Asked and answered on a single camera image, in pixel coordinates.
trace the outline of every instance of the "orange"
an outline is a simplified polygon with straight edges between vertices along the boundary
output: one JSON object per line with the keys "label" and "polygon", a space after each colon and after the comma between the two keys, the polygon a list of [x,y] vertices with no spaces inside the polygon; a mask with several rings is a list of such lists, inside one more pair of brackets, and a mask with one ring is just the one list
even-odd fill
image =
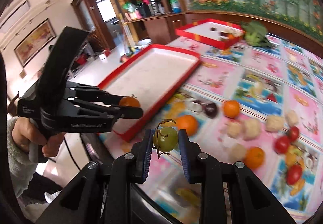
{"label": "orange", "polygon": [[229,118],[235,118],[240,113],[240,104],[235,100],[229,100],[223,105],[224,115]]}
{"label": "orange", "polygon": [[183,115],[175,119],[178,131],[181,129],[185,129],[188,136],[194,135],[198,128],[199,122],[197,119],[192,115]]}
{"label": "orange", "polygon": [[140,107],[140,103],[137,98],[134,96],[125,96],[122,97],[119,101],[119,105],[122,106],[132,106],[132,107]]}
{"label": "orange", "polygon": [[247,154],[244,157],[244,163],[250,169],[256,169],[264,163],[265,153],[259,147],[251,147],[247,150]]}

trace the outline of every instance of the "red and white tray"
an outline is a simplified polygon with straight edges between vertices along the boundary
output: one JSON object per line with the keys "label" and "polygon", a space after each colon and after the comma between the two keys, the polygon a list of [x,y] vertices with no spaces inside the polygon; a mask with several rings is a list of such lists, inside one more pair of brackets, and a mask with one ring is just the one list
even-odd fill
{"label": "red and white tray", "polygon": [[[227,32],[228,29],[235,33],[235,38],[221,42],[219,33]],[[184,36],[221,50],[225,50],[243,39],[243,30],[239,25],[214,19],[205,19],[192,24],[187,24],[175,31],[178,36]]]}
{"label": "red and white tray", "polygon": [[114,70],[98,86],[110,94],[134,94],[143,117],[118,119],[113,131],[130,141],[200,64],[200,54],[152,44]]}

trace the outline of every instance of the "fingers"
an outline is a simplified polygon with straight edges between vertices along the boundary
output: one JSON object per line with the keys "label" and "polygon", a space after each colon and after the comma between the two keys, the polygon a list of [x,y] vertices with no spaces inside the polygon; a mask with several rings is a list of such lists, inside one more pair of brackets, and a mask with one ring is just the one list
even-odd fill
{"label": "fingers", "polygon": [[37,145],[46,145],[46,138],[39,132],[39,130],[34,126],[28,118],[19,124],[20,133],[31,142]]}
{"label": "fingers", "polygon": [[38,129],[26,117],[19,117],[12,130],[12,139],[16,146],[22,151],[29,152],[30,141],[45,145],[46,138],[38,131]]}
{"label": "fingers", "polygon": [[42,148],[44,157],[57,156],[59,152],[59,147],[63,142],[64,135],[65,133],[59,133],[57,135],[51,136],[50,139],[48,139],[47,144]]}

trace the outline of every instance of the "green grape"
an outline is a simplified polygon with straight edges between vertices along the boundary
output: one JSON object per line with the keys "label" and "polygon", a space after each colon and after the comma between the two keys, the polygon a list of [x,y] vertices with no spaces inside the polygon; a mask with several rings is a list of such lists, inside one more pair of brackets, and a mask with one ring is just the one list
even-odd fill
{"label": "green grape", "polygon": [[167,135],[167,137],[158,134],[158,146],[160,152],[172,151],[178,143],[177,131],[172,127],[163,127],[160,130],[162,135]]}

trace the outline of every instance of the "peeled garlic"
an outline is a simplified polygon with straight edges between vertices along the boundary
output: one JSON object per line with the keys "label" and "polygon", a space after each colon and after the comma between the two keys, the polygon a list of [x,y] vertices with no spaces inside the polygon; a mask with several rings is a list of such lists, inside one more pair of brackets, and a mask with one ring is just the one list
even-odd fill
{"label": "peeled garlic", "polygon": [[282,116],[269,115],[266,121],[266,131],[268,132],[278,132],[283,129],[285,124],[285,119]]}
{"label": "peeled garlic", "polygon": [[253,140],[261,133],[261,122],[257,118],[249,118],[243,121],[244,140]]}
{"label": "peeled garlic", "polygon": [[294,110],[290,110],[286,113],[286,121],[287,121],[287,124],[292,127],[294,125],[297,125],[298,124],[298,117],[297,117],[297,114]]}
{"label": "peeled garlic", "polygon": [[229,160],[231,163],[242,161],[247,154],[247,149],[241,144],[235,144],[229,151]]}
{"label": "peeled garlic", "polygon": [[237,121],[229,122],[228,127],[227,127],[227,135],[229,137],[236,139],[240,135],[241,131],[242,131],[241,123],[239,123]]}

